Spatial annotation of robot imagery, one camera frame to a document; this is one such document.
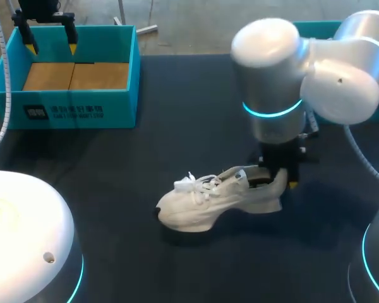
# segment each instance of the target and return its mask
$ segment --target cyan led ring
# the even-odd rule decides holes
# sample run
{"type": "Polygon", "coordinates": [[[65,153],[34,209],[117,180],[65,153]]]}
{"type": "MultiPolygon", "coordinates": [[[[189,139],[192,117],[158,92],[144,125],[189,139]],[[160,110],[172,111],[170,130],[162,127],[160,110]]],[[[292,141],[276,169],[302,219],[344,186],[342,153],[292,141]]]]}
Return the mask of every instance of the cyan led ring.
{"type": "Polygon", "coordinates": [[[73,298],[75,297],[75,295],[76,295],[76,293],[77,293],[77,290],[78,290],[79,287],[80,287],[81,279],[83,278],[83,270],[84,270],[84,258],[83,258],[83,256],[81,256],[81,271],[80,271],[80,277],[79,277],[79,279],[78,279],[78,282],[77,282],[77,285],[76,285],[75,291],[71,294],[70,299],[69,299],[66,303],[71,303],[71,301],[72,301],[73,298]]]}
{"type": "Polygon", "coordinates": [[[302,103],[302,100],[299,100],[295,105],[293,105],[292,107],[290,107],[286,110],[283,110],[282,112],[275,112],[273,114],[263,114],[261,112],[255,112],[255,111],[249,109],[244,102],[243,102],[243,107],[245,110],[247,110],[247,112],[249,112],[253,116],[256,116],[259,118],[276,118],[276,117],[280,117],[280,116],[288,114],[289,112],[294,110],[296,107],[298,107],[300,105],[300,103],[302,103]]]}
{"type": "Polygon", "coordinates": [[[376,289],[379,291],[379,285],[377,284],[377,282],[373,278],[373,276],[371,274],[371,271],[369,270],[368,264],[366,262],[366,257],[365,257],[365,248],[364,248],[365,247],[365,238],[366,238],[366,233],[368,232],[369,226],[371,226],[371,225],[370,224],[368,225],[368,228],[365,230],[364,238],[362,240],[362,258],[363,258],[363,261],[364,261],[366,272],[369,275],[369,278],[371,279],[371,281],[374,284],[374,286],[376,287],[376,289]]]}

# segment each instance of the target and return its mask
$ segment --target white sneaker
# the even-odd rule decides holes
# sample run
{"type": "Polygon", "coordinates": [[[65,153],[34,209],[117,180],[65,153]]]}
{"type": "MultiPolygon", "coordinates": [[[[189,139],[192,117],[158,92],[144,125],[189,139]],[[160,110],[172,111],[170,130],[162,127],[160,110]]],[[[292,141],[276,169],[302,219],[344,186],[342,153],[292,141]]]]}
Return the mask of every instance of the white sneaker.
{"type": "Polygon", "coordinates": [[[207,231],[231,208],[248,213],[280,211],[287,171],[279,170],[267,184],[269,179],[269,171],[257,165],[232,167],[218,176],[199,179],[189,173],[189,177],[174,182],[174,189],[160,199],[155,211],[163,225],[180,232],[207,231]]]}

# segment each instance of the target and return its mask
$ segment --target dark table surface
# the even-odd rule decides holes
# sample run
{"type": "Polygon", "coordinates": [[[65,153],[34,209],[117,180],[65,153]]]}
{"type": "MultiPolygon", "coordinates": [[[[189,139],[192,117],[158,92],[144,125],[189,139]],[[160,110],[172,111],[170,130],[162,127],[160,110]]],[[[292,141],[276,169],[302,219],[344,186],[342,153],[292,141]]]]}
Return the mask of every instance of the dark table surface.
{"type": "MultiPolygon", "coordinates": [[[[379,169],[379,124],[353,133],[379,169]]],[[[65,198],[88,302],[350,302],[347,267],[379,207],[379,183],[339,126],[309,143],[320,164],[302,166],[281,213],[232,211],[210,233],[182,237],[152,216],[187,171],[218,174],[255,148],[229,56],[151,56],[135,129],[10,131],[0,169],[41,178],[65,198]]]]}

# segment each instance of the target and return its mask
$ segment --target teal plastic bin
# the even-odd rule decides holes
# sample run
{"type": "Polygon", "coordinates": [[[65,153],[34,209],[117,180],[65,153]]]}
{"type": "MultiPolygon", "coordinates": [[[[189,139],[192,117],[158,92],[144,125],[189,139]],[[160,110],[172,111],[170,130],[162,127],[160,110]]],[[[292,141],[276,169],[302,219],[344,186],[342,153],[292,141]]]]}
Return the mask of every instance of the teal plastic bin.
{"type": "MultiPolygon", "coordinates": [[[[11,74],[11,129],[133,128],[136,122],[140,53],[132,26],[80,26],[72,56],[64,27],[32,27],[37,56],[14,29],[7,44],[11,74]],[[129,63],[126,89],[23,92],[33,62],[129,63]]],[[[0,114],[4,116],[5,87],[0,59],[0,114]]]]}

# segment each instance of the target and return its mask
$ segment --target cable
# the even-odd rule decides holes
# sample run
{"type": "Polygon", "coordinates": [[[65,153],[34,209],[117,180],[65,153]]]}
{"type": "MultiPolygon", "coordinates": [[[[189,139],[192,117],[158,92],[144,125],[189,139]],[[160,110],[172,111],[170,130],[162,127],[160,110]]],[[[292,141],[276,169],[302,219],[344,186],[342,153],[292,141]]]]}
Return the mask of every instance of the cable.
{"type": "Polygon", "coordinates": [[[4,138],[4,135],[7,132],[8,123],[10,120],[10,112],[11,112],[10,68],[8,64],[6,41],[4,40],[4,33],[3,33],[3,30],[1,29],[1,24],[0,24],[0,49],[1,49],[1,56],[3,58],[4,82],[6,85],[6,109],[4,111],[3,125],[1,126],[1,129],[0,129],[0,143],[1,143],[4,138]]]}
{"type": "Polygon", "coordinates": [[[14,6],[11,0],[6,0],[8,10],[10,11],[11,15],[13,16],[15,14],[14,6]]]}
{"type": "Polygon", "coordinates": [[[347,139],[349,143],[352,146],[352,149],[355,151],[356,155],[360,159],[360,161],[363,163],[363,165],[366,167],[366,169],[369,170],[369,172],[375,176],[379,180],[379,172],[372,166],[372,164],[368,161],[368,159],[364,156],[362,151],[359,149],[358,144],[356,144],[356,141],[354,139],[354,136],[351,133],[351,130],[349,129],[348,125],[344,125],[344,132],[346,133],[347,139]]]}
{"type": "Polygon", "coordinates": [[[315,112],[313,112],[313,109],[311,108],[311,106],[309,104],[305,103],[304,106],[306,108],[306,115],[308,116],[311,131],[313,133],[317,133],[318,132],[318,124],[316,121],[315,112]]]}
{"type": "MultiPolygon", "coordinates": [[[[313,132],[318,131],[318,124],[316,122],[315,113],[313,112],[313,109],[309,104],[305,104],[306,106],[306,115],[308,116],[308,120],[310,123],[311,130],[313,132]]],[[[360,161],[363,163],[364,167],[373,175],[376,179],[379,181],[379,172],[373,167],[371,162],[364,156],[363,152],[359,148],[358,144],[356,143],[354,136],[351,133],[351,130],[348,125],[344,125],[344,132],[347,136],[347,140],[349,144],[351,145],[352,149],[355,151],[356,155],[360,159],[360,161]]]]}

